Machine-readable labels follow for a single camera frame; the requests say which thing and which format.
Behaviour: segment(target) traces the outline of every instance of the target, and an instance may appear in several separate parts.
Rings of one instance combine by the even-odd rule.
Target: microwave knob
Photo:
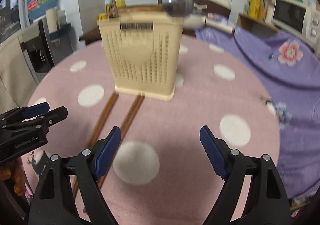
[[[313,18],[312,19],[312,23],[315,25],[315,26],[318,26],[319,25],[319,20],[317,18]]]
[[[317,31],[314,28],[312,28],[310,34],[311,36],[315,37],[317,35]]]

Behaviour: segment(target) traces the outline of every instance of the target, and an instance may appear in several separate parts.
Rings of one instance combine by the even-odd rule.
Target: beige cloth
[[[36,87],[18,37],[9,37],[0,46],[0,114],[26,106]]]

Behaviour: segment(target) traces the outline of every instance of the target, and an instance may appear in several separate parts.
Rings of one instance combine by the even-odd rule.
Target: basket base
[[[171,100],[174,95],[175,86],[173,87],[173,91],[170,95],[163,95],[163,94],[153,93],[153,92],[148,92],[148,91],[139,91],[139,90],[133,90],[133,89],[128,89],[128,88],[122,88],[122,87],[118,87],[117,85],[115,85],[115,90],[117,92],[121,92],[121,93],[142,95],[142,96],[145,96],[147,98],[152,98],[152,99]]]

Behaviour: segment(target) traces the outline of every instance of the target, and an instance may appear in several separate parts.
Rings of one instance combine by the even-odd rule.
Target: red label
[[[33,0],[31,3],[28,4],[28,11],[33,10],[39,5],[39,0]]]

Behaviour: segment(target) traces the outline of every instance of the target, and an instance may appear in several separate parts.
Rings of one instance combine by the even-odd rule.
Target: polka dot tablecloth
[[[245,155],[271,155],[277,162],[277,118],[260,100],[268,93],[239,60],[215,45],[183,37],[176,91],[171,101],[145,98],[110,168],[102,194],[119,224],[202,224],[223,185],[200,143],[207,125],[217,138]],[[48,144],[23,156],[35,189],[50,156],[75,156],[86,146],[114,81],[101,42],[73,53],[40,83],[29,105],[65,106],[68,118],[50,128]],[[121,126],[135,96],[120,94],[103,130]],[[235,210],[241,216],[249,188],[246,177]],[[76,205],[82,218],[80,193]]]

